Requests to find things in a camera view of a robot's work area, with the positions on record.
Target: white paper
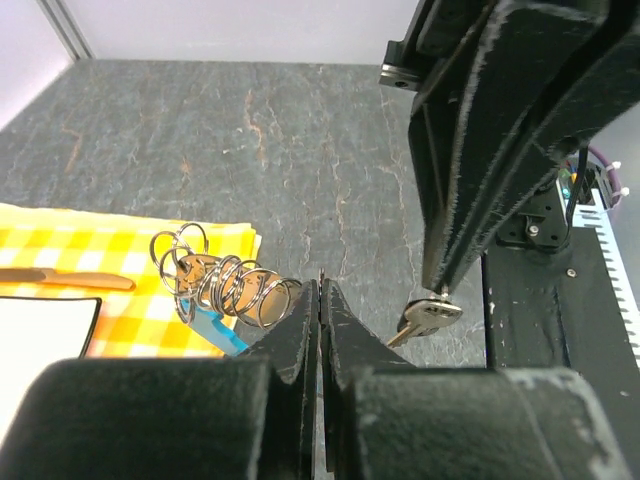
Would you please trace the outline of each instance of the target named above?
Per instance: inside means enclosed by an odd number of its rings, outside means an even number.
[[[0,298],[0,445],[31,383],[82,353],[97,300]]]

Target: yellow plaid napkin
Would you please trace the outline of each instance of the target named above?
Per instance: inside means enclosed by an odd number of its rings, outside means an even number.
[[[0,268],[48,267],[60,272],[115,273],[136,282],[133,292],[44,284],[0,284],[0,295],[45,298],[101,297],[103,300],[88,356],[213,356],[222,352],[184,325],[149,257],[151,237],[175,232],[183,223],[75,212],[27,209],[0,204]],[[255,259],[261,238],[250,224],[201,224],[209,238],[209,253]],[[201,251],[196,229],[187,242]],[[158,242],[159,255],[170,246]],[[233,328],[235,319],[225,318]]]

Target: countertop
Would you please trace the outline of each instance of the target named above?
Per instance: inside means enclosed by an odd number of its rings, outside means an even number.
[[[251,222],[261,263],[301,280],[324,268],[386,341],[425,295],[424,227],[412,95],[377,78],[375,66],[81,61],[0,134],[0,201]],[[480,285],[475,265],[453,295],[462,319],[400,353],[484,365]]]

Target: key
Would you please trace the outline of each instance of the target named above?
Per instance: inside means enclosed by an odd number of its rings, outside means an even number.
[[[446,300],[424,299],[409,303],[400,319],[399,332],[387,343],[395,348],[407,343],[410,338],[427,336],[440,328],[455,323],[462,315],[462,309]]]

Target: blue tag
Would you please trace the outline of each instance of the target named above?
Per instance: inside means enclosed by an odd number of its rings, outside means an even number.
[[[182,307],[189,310],[189,300],[182,299]],[[233,330],[222,323],[223,316],[219,313],[196,307],[195,318],[191,322],[191,329],[212,345],[222,350],[226,355],[235,357],[248,348]]]

